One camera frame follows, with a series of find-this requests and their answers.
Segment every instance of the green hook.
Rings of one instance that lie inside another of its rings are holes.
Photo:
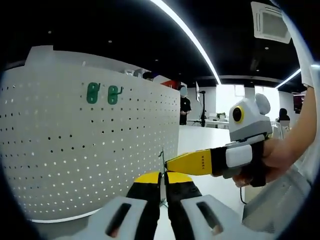
[[[123,87],[121,87],[120,92],[118,92],[117,86],[110,86],[108,89],[108,103],[110,105],[115,105],[118,102],[118,95],[122,94]]]
[[[86,92],[86,101],[88,104],[95,104],[98,101],[98,92],[100,90],[100,83],[91,82],[88,84]]]

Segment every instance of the white floor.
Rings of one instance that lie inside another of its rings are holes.
[[[229,130],[198,127],[180,126],[178,154],[187,152],[222,147],[230,142]],[[234,210],[242,220],[244,205],[240,201],[240,190],[234,181],[211,175],[191,176],[194,184],[199,188],[202,195],[212,195],[217,200]],[[168,209],[160,208],[160,218],[155,231],[155,240],[175,240],[174,232],[168,218]]]

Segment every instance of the white robot head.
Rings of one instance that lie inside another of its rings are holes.
[[[260,93],[255,101],[244,98],[237,102],[229,112],[230,140],[245,141],[257,135],[272,133],[270,118],[265,116],[270,111],[268,99]]]

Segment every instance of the ceiling light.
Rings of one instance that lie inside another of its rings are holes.
[[[291,76],[289,76],[286,80],[284,80],[282,83],[280,83],[278,86],[275,86],[275,89],[280,88],[282,85],[289,82],[291,79],[293,79],[295,76],[297,76],[301,72],[301,69],[299,68],[297,71],[295,71]]]
[[[312,64],[311,67],[315,68],[315,69],[320,69],[320,65],[318,65],[318,64]]]
[[[201,46],[200,42],[198,39],[195,37],[195,35],[192,33],[192,31],[188,28],[188,26],[184,23],[184,21],[168,6],[166,5],[162,0],[150,0],[153,2],[155,5],[157,5],[159,8],[161,8],[166,14],[169,15],[170,18],[172,18],[180,28],[188,35],[188,37],[191,39],[193,44],[197,47],[201,55],[203,56],[204,60],[208,64],[210,70],[212,71],[216,81],[218,84],[221,84],[220,78],[218,76],[218,73],[211,63],[206,51],[204,48]]]

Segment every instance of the person in black shirt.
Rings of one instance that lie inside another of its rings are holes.
[[[187,98],[187,88],[182,86],[180,88],[180,125],[187,124],[187,115],[191,111],[191,102]]]
[[[290,121],[287,109],[285,108],[281,108],[279,111],[279,118],[277,119],[277,122],[280,123],[280,121]]]

